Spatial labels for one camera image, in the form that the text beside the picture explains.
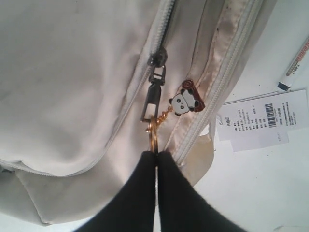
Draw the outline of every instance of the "zipper teeth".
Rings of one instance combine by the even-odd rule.
[[[164,5],[162,6],[162,8],[159,9],[159,10],[161,10],[160,16],[159,16],[160,21],[157,23],[158,27],[156,29],[156,33],[155,33],[154,38],[151,41],[150,54],[149,54],[150,56],[153,55],[154,53],[156,53],[157,51],[159,51],[159,49],[162,46],[162,42],[163,42],[163,39],[164,39],[166,32],[167,32],[167,27],[169,25],[171,13],[173,11],[173,7],[174,7],[175,2],[176,2],[176,0],[166,0]],[[140,91],[140,89],[144,85],[145,81],[149,77],[149,75],[151,73],[151,67],[149,65],[147,65],[147,67],[144,69],[144,71],[142,71],[142,73],[144,73],[144,74],[142,75],[141,81],[140,81],[139,85],[137,86],[137,89],[136,89],[134,95],[132,96],[131,100],[129,101],[129,103],[126,107],[126,111],[125,111],[122,119],[120,120],[119,126],[117,127],[116,131],[113,133],[114,136],[112,138],[112,141],[113,141],[115,135],[120,130],[120,127],[123,124],[123,121],[124,121],[125,117],[127,116],[128,112],[129,112],[129,110],[130,110],[130,108],[133,104],[133,101],[136,98],[137,93]],[[76,173],[70,174],[70,175],[65,175],[63,177],[75,176],[75,175],[87,172],[88,170],[93,168],[97,164],[97,162],[99,162],[99,160],[103,157],[103,155],[104,155],[104,153],[102,155],[100,155],[100,157],[98,157],[98,159],[94,160],[87,168],[80,170]],[[30,168],[29,169],[23,168],[23,167],[20,167],[20,166],[11,164],[11,163],[5,163],[5,162],[2,162],[2,161],[0,161],[0,164],[7,165],[7,166],[10,166],[14,169],[22,170],[22,171],[33,173],[33,174],[39,174],[39,175],[44,175],[44,176],[55,176],[55,175],[52,175],[52,174],[31,170]]]
[[[186,158],[187,153],[189,152],[190,148],[194,144],[196,138],[198,137],[200,133],[200,129],[205,126],[205,124],[209,121],[209,117],[211,113],[213,112],[216,102],[220,98],[220,95],[224,92],[225,90],[225,85],[230,81],[231,74],[234,71],[234,68],[237,64],[237,57],[240,55],[244,48],[244,42],[247,41],[249,37],[249,29],[252,28],[259,7],[261,6],[263,0],[256,0],[253,3],[253,6],[250,10],[250,13],[247,17],[246,23],[243,27],[243,31],[241,32],[239,39],[237,40],[237,43],[234,48],[232,48],[232,56],[229,58],[228,65],[226,67],[226,70],[224,71],[223,76],[220,78],[219,85],[217,87],[217,90],[215,92],[215,95],[213,98],[211,98],[211,102],[209,104],[209,107],[207,107],[207,110],[202,114],[201,120],[198,120],[195,126],[191,126],[185,137],[183,138],[183,141],[188,140],[187,143],[182,143],[185,144],[184,146],[180,146],[178,150],[175,153],[176,157],[176,162],[177,164],[180,164],[183,162],[183,160]]]

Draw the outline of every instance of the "white surface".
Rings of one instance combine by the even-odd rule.
[[[308,0],[278,0],[227,102],[277,91],[280,76],[309,34],[308,9]],[[309,67],[292,89],[307,88],[308,75]],[[288,144],[238,153],[233,153],[230,142],[216,138],[213,165],[196,189],[219,212],[251,232],[308,226],[309,129],[291,131],[289,138]],[[1,216],[0,231],[68,232],[81,223],[43,228]]]

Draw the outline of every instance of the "panda charm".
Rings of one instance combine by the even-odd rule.
[[[205,108],[205,103],[200,97],[192,80],[185,80],[182,83],[180,94],[171,98],[169,103],[177,116],[183,115],[189,111],[200,112]]]

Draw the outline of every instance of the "white bag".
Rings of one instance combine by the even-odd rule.
[[[167,50],[160,112],[185,79],[206,108],[159,127],[195,184],[214,124],[276,0],[5,0],[0,4],[0,211],[38,224],[103,208],[149,149],[149,59]]]

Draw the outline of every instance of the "metal zipper pull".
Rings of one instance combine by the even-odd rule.
[[[140,117],[142,122],[150,123],[151,116],[153,116],[155,119],[157,119],[158,117],[159,105],[160,105],[160,99],[161,99],[161,86],[165,84],[165,75],[166,75],[165,62],[167,58],[168,56],[167,56],[166,50],[164,48],[161,48],[148,61],[148,64],[152,67],[151,74],[148,79],[151,85],[148,88],[146,101],[145,101],[144,108],[143,108],[143,111]],[[159,68],[162,69],[161,73],[156,72],[156,69],[159,69]],[[150,112],[149,115],[147,116],[146,112],[150,104],[154,105],[154,112],[152,113]]]

